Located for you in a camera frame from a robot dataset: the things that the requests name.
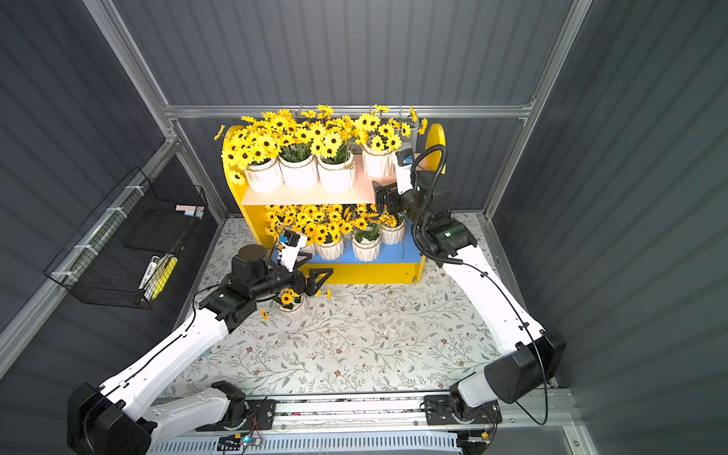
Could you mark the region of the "yellow wooden shelf unit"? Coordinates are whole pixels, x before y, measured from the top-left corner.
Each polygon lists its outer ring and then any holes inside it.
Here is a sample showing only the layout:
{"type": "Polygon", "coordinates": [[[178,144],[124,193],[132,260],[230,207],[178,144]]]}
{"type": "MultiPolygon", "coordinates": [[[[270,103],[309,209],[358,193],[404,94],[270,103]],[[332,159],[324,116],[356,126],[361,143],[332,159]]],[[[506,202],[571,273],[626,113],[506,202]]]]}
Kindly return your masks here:
{"type": "Polygon", "coordinates": [[[426,259],[421,257],[414,246],[409,234],[405,231],[405,239],[402,243],[387,246],[381,241],[379,256],[371,263],[363,263],[356,259],[353,250],[353,229],[349,223],[352,210],[357,204],[375,206],[372,182],[380,181],[382,184],[394,182],[395,174],[388,177],[374,179],[367,176],[362,164],[362,149],[356,142],[358,129],[349,144],[349,150],[353,154],[356,170],[356,181],[354,187],[347,193],[332,193],[326,191],[320,184],[319,167],[316,157],[314,162],[318,171],[318,182],[307,190],[293,190],[284,181],[282,187],[272,193],[256,193],[248,185],[235,186],[227,180],[227,185],[237,202],[244,218],[256,241],[266,248],[278,250],[278,242],[275,238],[265,233],[267,222],[265,221],[265,207],[267,205],[333,205],[343,206],[343,224],[341,226],[342,240],[344,242],[343,255],[333,262],[322,260],[315,252],[312,263],[307,265],[308,269],[314,267],[333,267],[334,273],[331,277],[331,284],[415,284],[420,282],[426,259]]]}

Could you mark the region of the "pink sticky notes in basket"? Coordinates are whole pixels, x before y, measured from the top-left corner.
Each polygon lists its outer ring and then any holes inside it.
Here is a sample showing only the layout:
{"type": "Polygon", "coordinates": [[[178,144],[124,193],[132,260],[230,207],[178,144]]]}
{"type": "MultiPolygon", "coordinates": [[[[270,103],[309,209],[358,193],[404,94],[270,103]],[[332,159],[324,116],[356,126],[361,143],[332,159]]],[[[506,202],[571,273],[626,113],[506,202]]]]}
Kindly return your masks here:
{"type": "Polygon", "coordinates": [[[176,211],[181,212],[185,216],[196,217],[201,219],[204,216],[204,206],[176,205],[176,211]]]}

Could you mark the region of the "yellow marker in basket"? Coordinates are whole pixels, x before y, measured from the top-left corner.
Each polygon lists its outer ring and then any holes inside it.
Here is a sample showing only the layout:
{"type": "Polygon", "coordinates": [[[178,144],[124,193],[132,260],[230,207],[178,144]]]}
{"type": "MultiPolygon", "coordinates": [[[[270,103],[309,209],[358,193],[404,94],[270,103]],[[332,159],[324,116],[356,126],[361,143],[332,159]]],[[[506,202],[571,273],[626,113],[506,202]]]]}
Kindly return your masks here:
{"type": "Polygon", "coordinates": [[[155,300],[161,294],[172,276],[176,264],[177,257],[174,255],[167,255],[160,263],[158,271],[153,275],[153,280],[147,289],[147,298],[149,301],[155,300]]]}

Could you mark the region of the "small green circuit board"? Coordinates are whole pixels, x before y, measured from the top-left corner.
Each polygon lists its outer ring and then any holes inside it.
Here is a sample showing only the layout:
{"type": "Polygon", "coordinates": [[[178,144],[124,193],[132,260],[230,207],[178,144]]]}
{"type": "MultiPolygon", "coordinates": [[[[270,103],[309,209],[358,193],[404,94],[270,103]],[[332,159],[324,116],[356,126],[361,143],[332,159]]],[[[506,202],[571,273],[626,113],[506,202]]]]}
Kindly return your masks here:
{"type": "Polygon", "coordinates": [[[263,440],[260,437],[237,433],[221,436],[215,450],[219,454],[246,454],[248,451],[261,447],[263,447],[263,440]]]}

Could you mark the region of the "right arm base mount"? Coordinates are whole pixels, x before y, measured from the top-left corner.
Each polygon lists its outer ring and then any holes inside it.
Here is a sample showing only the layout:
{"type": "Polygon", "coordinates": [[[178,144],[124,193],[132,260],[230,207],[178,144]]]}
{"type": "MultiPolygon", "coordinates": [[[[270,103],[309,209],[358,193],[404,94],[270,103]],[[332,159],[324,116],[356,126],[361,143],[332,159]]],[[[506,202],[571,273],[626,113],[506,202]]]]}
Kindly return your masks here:
{"type": "Polygon", "coordinates": [[[502,422],[497,401],[487,402],[477,408],[468,407],[463,400],[445,394],[430,394],[423,398],[419,407],[430,426],[485,425],[502,422]]]}

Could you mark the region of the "shelf pot two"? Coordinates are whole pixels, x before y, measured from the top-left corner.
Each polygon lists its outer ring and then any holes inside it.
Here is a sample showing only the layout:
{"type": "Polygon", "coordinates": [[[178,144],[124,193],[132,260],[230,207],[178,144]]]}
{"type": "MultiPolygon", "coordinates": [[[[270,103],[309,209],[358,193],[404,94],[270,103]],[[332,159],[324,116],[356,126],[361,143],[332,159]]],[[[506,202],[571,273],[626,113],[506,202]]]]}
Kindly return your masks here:
{"type": "Polygon", "coordinates": [[[279,159],[286,185],[293,190],[307,190],[318,182],[318,171],[311,152],[313,133],[307,122],[296,121],[287,109],[271,119],[271,127],[280,146],[279,159]]]}
{"type": "Polygon", "coordinates": [[[343,206],[304,205],[299,212],[303,233],[324,261],[337,261],[344,252],[341,226],[343,206]]]}

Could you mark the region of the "shelf pot four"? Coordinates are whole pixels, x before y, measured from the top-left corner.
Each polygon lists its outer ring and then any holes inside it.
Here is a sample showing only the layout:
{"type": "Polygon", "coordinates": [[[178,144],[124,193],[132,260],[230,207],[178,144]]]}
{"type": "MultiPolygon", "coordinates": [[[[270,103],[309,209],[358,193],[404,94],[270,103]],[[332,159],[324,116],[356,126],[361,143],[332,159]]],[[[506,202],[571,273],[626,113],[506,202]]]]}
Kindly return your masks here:
{"type": "Polygon", "coordinates": [[[362,164],[367,176],[388,177],[395,172],[396,153],[416,149],[418,137],[428,128],[428,120],[411,107],[404,117],[388,118],[390,108],[375,104],[356,121],[356,142],[362,149],[362,164]]]}
{"type": "Polygon", "coordinates": [[[384,245],[394,246],[404,241],[406,219],[405,212],[390,212],[387,208],[383,210],[377,222],[384,245]]]}

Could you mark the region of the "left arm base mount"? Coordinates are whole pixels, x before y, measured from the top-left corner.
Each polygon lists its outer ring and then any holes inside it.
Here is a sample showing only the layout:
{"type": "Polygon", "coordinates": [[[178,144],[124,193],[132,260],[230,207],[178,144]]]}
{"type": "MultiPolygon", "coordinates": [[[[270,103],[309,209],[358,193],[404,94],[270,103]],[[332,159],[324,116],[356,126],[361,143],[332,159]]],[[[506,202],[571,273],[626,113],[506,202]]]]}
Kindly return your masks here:
{"type": "Polygon", "coordinates": [[[254,425],[257,430],[270,430],[273,426],[277,402],[266,397],[261,400],[234,400],[221,421],[198,427],[198,432],[247,431],[254,425]]]}

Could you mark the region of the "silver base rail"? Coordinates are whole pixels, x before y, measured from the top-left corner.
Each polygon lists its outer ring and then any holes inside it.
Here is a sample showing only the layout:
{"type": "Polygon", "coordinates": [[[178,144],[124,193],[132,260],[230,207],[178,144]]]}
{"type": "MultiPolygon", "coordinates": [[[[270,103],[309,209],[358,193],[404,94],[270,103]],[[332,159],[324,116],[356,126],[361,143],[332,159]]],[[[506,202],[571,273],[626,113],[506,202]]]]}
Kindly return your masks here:
{"type": "MultiPolygon", "coordinates": [[[[488,441],[507,428],[540,428],[538,416],[546,416],[547,428],[566,428],[583,422],[572,394],[565,389],[532,392],[514,404],[497,401],[502,422],[494,426],[430,426],[419,410],[426,395],[445,392],[381,392],[381,394],[270,395],[277,402],[270,430],[212,431],[205,433],[243,434],[268,440],[275,435],[315,434],[326,432],[415,432],[456,433],[471,441],[488,441]]],[[[113,403],[133,422],[152,426],[152,444],[158,446],[195,429],[221,421],[234,400],[261,400],[261,397],[235,397],[218,389],[208,389],[193,396],[146,406],[126,403],[121,397],[113,403]]]]}

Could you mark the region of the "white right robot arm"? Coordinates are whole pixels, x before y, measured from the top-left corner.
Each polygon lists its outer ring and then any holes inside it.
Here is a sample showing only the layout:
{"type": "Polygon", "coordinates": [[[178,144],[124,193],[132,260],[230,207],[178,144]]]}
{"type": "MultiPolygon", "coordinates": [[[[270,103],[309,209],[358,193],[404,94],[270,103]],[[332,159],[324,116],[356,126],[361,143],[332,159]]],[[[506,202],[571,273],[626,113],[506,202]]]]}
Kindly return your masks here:
{"type": "Polygon", "coordinates": [[[458,284],[488,324],[500,357],[450,388],[454,416],[466,420],[482,405],[513,404],[554,377],[566,341],[547,331],[516,300],[495,274],[468,227],[441,208],[441,191],[433,172],[419,172],[405,190],[397,184],[373,184],[380,213],[406,214],[411,238],[420,253],[458,284]]]}

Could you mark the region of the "white marker in basket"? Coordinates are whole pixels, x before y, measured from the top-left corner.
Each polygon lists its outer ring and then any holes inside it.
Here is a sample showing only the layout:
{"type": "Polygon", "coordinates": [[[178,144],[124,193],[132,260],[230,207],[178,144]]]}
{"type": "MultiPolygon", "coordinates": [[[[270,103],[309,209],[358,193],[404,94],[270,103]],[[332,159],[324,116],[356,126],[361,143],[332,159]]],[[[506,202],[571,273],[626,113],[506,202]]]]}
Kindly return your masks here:
{"type": "Polygon", "coordinates": [[[160,261],[160,257],[159,256],[152,256],[151,257],[151,259],[150,259],[150,261],[149,261],[149,263],[148,263],[148,265],[147,265],[147,267],[146,267],[146,269],[145,269],[145,271],[144,271],[144,273],[142,275],[142,279],[140,281],[140,286],[138,287],[139,289],[145,289],[146,288],[149,280],[151,280],[151,278],[152,278],[155,270],[157,269],[157,266],[158,266],[159,261],[160,261]]]}

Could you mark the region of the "shelf pot five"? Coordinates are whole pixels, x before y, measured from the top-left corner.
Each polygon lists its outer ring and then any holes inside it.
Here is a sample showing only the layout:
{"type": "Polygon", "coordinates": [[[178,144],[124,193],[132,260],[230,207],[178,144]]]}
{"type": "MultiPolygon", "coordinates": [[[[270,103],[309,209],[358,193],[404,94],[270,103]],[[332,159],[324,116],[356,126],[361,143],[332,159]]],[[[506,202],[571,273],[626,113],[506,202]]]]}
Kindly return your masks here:
{"type": "Polygon", "coordinates": [[[273,301],[282,312],[291,314],[304,309],[305,295],[288,288],[275,296],[273,301]]]}

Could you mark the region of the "lower shelf pot one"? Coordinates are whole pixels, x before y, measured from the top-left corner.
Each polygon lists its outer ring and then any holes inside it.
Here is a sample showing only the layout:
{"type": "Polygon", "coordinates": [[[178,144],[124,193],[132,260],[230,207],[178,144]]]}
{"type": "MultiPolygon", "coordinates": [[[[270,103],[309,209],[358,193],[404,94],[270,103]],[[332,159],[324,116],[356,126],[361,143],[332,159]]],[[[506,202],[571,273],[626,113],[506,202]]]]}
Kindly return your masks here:
{"type": "Polygon", "coordinates": [[[287,229],[293,233],[305,235],[307,237],[306,244],[301,248],[302,252],[315,253],[314,241],[311,239],[313,218],[309,210],[316,210],[315,206],[297,206],[297,205],[267,205],[265,207],[265,221],[267,227],[265,233],[275,238],[287,229]]]}

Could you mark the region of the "lower shelf pot two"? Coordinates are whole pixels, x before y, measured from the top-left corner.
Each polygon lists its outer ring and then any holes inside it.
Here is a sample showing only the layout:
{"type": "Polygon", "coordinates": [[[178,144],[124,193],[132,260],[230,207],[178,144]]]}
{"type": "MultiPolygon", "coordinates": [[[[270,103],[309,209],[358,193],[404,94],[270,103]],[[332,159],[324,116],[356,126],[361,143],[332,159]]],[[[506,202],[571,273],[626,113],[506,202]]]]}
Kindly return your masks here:
{"type": "Polygon", "coordinates": [[[324,261],[337,261],[344,252],[341,226],[343,206],[304,205],[299,212],[303,233],[324,261]]]}

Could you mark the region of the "top shelf pot two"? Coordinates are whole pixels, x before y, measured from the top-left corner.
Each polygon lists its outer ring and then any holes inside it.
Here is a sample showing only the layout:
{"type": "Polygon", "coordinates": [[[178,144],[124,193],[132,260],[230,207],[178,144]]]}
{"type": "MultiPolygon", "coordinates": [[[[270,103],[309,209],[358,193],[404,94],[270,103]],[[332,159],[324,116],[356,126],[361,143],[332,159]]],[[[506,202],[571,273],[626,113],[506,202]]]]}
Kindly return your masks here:
{"type": "Polygon", "coordinates": [[[313,133],[307,122],[296,121],[287,109],[271,119],[271,127],[280,146],[279,159],[286,185],[293,190],[307,190],[318,182],[318,171],[311,152],[313,133]]]}

